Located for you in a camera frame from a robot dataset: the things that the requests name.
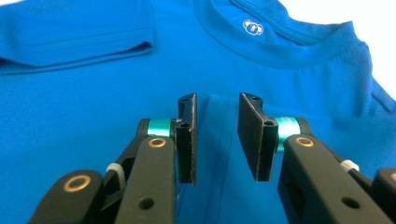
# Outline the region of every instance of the blue t-shirt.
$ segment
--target blue t-shirt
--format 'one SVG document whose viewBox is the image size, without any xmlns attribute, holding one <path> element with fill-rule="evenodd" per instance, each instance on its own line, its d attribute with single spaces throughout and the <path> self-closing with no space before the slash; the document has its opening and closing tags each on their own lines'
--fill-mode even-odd
<svg viewBox="0 0 396 224">
<path fill-rule="evenodd" d="M 61 176 L 105 173 L 143 118 L 176 118 L 198 94 L 196 186 L 179 223 L 287 222 L 236 134 L 239 92 L 270 117 L 304 117 L 373 178 L 395 166 L 396 104 L 352 22 L 292 20 L 275 0 L 27 0 L 0 7 L 0 220 L 25 223 Z"/>
</svg>

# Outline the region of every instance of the crew neckline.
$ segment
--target crew neckline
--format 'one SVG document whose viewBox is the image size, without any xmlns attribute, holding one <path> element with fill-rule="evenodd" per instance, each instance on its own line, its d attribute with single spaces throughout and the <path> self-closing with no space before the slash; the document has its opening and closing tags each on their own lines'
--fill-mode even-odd
<svg viewBox="0 0 396 224">
<path fill-rule="evenodd" d="M 302 45 L 283 46 L 256 41 L 227 20 L 217 8 L 216 1 L 194 1 L 199 22 L 222 45 L 257 63 L 283 68 L 308 66 L 330 60 L 361 43 L 352 21 L 328 25 L 296 21 L 277 0 L 230 0 L 230 4 L 267 22 L 277 32 Z"/>
</svg>

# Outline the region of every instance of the teal band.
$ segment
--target teal band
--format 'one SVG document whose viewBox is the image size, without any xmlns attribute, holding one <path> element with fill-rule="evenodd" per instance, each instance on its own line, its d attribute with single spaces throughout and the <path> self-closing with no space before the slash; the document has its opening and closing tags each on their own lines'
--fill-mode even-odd
<svg viewBox="0 0 396 224">
<path fill-rule="evenodd" d="M 283 148 L 283 143 L 286 139 L 294 134 L 301 133 L 300 125 L 295 118 L 276 118 L 276 122 L 279 125 L 278 134 L 279 134 L 279 146 L 277 147 L 277 152 L 282 153 L 285 148 Z"/>
<path fill-rule="evenodd" d="M 171 120 L 170 119 L 151 119 L 148 123 L 148 135 L 170 137 Z"/>
</svg>

